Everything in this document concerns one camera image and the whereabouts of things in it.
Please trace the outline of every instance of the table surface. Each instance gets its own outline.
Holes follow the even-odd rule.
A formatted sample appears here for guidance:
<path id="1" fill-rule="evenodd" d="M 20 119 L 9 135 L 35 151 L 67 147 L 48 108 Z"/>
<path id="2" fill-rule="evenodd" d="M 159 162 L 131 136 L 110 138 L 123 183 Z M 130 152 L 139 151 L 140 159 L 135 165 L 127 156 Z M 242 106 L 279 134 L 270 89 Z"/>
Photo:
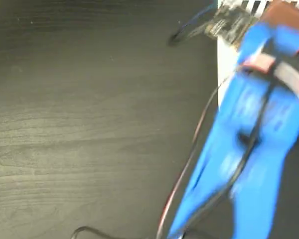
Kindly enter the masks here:
<path id="1" fill-rule="evenodd" d="M 165 43 L 204 5 L 0 0 L 0 239 L 154 235 L 217 85 L 216 42 Z M 228 238 L 231 211 L 199 230 Z M 272 238 L 299 239 L 299 141 Z"/>

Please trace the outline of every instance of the black wire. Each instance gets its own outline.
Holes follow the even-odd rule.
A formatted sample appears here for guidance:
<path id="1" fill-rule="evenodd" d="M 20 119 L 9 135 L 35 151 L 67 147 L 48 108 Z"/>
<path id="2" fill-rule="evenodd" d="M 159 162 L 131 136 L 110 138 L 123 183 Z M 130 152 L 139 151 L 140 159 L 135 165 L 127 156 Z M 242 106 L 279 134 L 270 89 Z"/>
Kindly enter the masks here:
<path id="1" fill-rule="evenodd" d="M 126 238 L 111 236 L 110 234 L 107 234 L 101 230 L 98 230 L 98 229 L 92 228 L 92 227 L 88 227 L 88 226 L 84 226 L 84 227 L 80 227 L 80 228 L 76 229 L 73 232 L 71 239 L 76 239 L 80 232 L 90 232 L 90 233 L 98 235 L 99 237 L 104 238 L 104 239 L 126 239 Z"/>

